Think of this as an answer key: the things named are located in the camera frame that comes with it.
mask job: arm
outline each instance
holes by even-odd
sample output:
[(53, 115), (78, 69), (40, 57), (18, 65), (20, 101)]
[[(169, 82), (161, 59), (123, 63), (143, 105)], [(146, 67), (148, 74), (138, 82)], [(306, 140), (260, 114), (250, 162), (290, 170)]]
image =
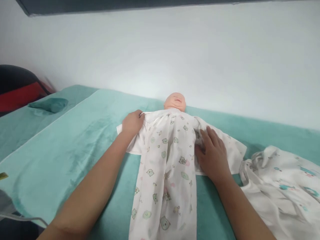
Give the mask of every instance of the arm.
[(195, 153), (201, 168), (218, 190), (237, 240), (275, 240), (272, 232), (234, 181), (222, 140), (209, 127), (207, 132), (208, 134), (201, 130), (206, 148), (205, 154), (199, 146), (196, 146)]
[(42, 239), (85, 239), (107, 204), (126, 150), (142, 127), (142, 111), (130, 113), (122, 132), (64, 203), (61, 211), (39, 236)]

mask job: sleeve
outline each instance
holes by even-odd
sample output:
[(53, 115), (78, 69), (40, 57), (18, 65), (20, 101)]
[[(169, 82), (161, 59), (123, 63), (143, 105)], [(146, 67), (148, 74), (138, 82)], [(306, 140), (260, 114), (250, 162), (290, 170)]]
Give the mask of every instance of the sleeve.
[(194, 129), (195, 131), (198, 131), (199, 138), (196, 140), (196, 143), (202, 146), (202, 136), (200, 134), (200, 129), (206, 131), (206, 127), (210, 126), (213, 130), (216, 131), (218, 137), (223, 141), (226, 150), (227, 150), (227, 160), (229, 164), (229, 168), (231, 171), (231, 174), (237, 174), (239, 173), (239, 168), (241, 165), (241, 162), (243, 161), (243, 157), (247, 151), (247, 147), (239, 142), (238, 140), (230, 137), (228, 134), (222, 132), (220, 129), (206, 123), (204, 120), (202, 120), (199, 117), (195, 117), (197, 121), (194, 123)]
[[(122, 132), (122, 124), (117, 126), (118, 135), (121, 132)], [(145, 144), (144, 141), (145, 141), (146, 133), (147, 133), (147, 123), (144, 122), (139, 133), (135, 135), (132, 141), (130, 142), (126, 152), (131, 154), (141, 155), (142, 148)]]

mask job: white baby clothing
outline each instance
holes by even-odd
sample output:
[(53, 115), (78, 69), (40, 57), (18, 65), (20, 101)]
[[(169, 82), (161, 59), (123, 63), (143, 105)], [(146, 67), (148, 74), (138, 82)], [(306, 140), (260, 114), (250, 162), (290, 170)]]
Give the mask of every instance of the white baby clothing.
[[(155, 112), (145, 112), (145, 119), (143, 126), (139, 133), (133, 138), (129, 147), (127, 149), (128, 153), (141, 155), (143, 149), (145, 148), (145, 139), (150, 133), (149, 128), (155, 123), (155, 120), (161, 116), (164, 116), (168, 113), (172, 113), (174, 116), (183, 116), (186, 120), (186, 126), (190, 129), (193, 129), (196, 134), (196, 144), (202, 145), (202, 137), (200, 134), (200, 129), (206, 131), (206, 127), (209, 126), (217, 133), (218, 137), (223, 141), (226, 150), (227, 150), (227, 160), (231, 174), (239, 173), (239, 167), (243, 160), (243, 157), (246, 153), (247, 147), (239, 142), (238, 140), (230, 137), (228, 134), (223, 133), (220, 129), (206, 123), (203, 119), (199, 117), (193, 117), (185, 112), (181, 112), (176, 108), (169, 108), (166, 110), (159, 110)], [(122, 131), (122, 124), (117, 126), (118, 134)], [(201, 170), (198, 160), (195, 157), (195, 171), (197, 175), (205, 175)]]
[[(141, 154), (129, 240), (196, 239), (197, 189), (194, 144), (208, 124), (175, 108), (145, 113), (127, 152)], [(224, 141), (232, 173), (238, 173), (246, 147), (215, 129)], [(118, 134), (122, 126), (117, 127)]]
[(320, 238), (320, 167), (274, 146), (243, 161), (242, 190), (277, 239)]

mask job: white wall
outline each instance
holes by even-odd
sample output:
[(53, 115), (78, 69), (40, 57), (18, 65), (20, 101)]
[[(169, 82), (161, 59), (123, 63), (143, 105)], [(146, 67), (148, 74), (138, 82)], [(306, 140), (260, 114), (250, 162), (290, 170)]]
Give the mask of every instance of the white wall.
[(28, 18), (0, 1), (0, 63), (73, 84), (320, 129), (320, 2)]

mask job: hand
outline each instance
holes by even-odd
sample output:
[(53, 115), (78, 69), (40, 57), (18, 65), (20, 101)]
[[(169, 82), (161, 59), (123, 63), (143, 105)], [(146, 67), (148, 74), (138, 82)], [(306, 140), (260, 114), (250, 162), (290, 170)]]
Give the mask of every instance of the hand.
[(134, 137), (140, 131), (143, 120), (144, 113), (141, 114), (141, 110), (129, 113), (126, 118), (122, 121), (122, 132)]
[(226, 147), (224, 146), (223, 141), (209, 126), (207, 127), (208, 133), (204, 132), (202, 129), (200, 132), (204, 141), (205, 153), (201, 151), (199, 145), (196, 145), (195, 154), (202, 170), (215, 185), (233, 179), (227, 161)]

